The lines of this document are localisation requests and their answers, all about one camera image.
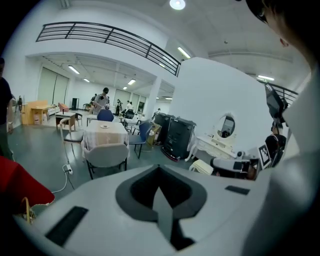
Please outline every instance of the hair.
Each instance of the hair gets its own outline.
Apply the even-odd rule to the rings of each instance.
[[[319,8],[314,5],[314,1],[305,0],[263,0],[265,6],[273,10],[275,14],[283,14],[285,22],[297,36],[304,42],[306,47],[319,60],[319,42],[314,36],[310,36],[310,31],[318,30]]]

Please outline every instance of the tablecloth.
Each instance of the tablecloth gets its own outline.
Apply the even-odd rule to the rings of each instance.
[[[84,129],[81,146],[90,151],[96,146],[114,143],[126,143],[129,148],[129,135],[122,123],[92,120]]]

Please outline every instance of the curved wall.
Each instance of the curved wall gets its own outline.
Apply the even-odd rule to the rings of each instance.
[[[273,120],[261,83],[213,60],[182,62],[169,114],[194,121],[195,134],[202,136],[228,112],[235,116],[235,152],[260,146],[270,135]]]

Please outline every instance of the ceiling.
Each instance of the ceiling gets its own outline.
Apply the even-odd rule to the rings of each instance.
[[[111,59],[96,57],[86,54],[49,54],[38,57],[42,62],[54,64],[72,74],[78,80],[87,78],[91,83],[106,85],[143,96],[149,96],[156,76],[128,64],[116,62]],[[72,65],[80,74],[74,73],[69,65]],[[136,82],[128,85],[131,79]],[[174,86],[165,81],[161,82],[158,97],[172,97]]]
[[[92,4],[97,1],[86,1]],[[174,10],[169,0],[100,0],[131,8],[149,15],[159,24],[178,24],[188,29],[212,60],[237,68],[245,73],[274,78],[274,84],[295,91],[310,72],[301,55],[291,46],[283,47],[280,37],[252,15],[245,0],[185,0],[183,10]],[[171,36],[165,50],[176,59],[185,57],[178,51],[188,40]]]

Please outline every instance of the black slot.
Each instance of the black slot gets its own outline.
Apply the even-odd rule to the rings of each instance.
[[[74,206],[50,231],[46,234],[46,238],[63,246],[69,236],[76,229],[82,218],[89,210],[83,207]]]

